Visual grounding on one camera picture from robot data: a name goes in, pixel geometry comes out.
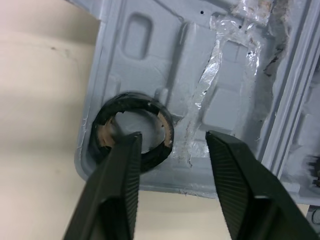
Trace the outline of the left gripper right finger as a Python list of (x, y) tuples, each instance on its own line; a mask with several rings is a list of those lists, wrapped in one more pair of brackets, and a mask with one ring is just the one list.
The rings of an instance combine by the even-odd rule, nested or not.
[(217, 131), (205, 135), (214, 184), (233, 240), (318, 240), (284, 186), (249, 147)]

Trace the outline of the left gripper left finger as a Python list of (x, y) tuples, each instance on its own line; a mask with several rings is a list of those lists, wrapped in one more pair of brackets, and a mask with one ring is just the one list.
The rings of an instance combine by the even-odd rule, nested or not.
[(142, 134), (120, 139), (88, 178), (63, 238), (132, 240), (141, 174)]

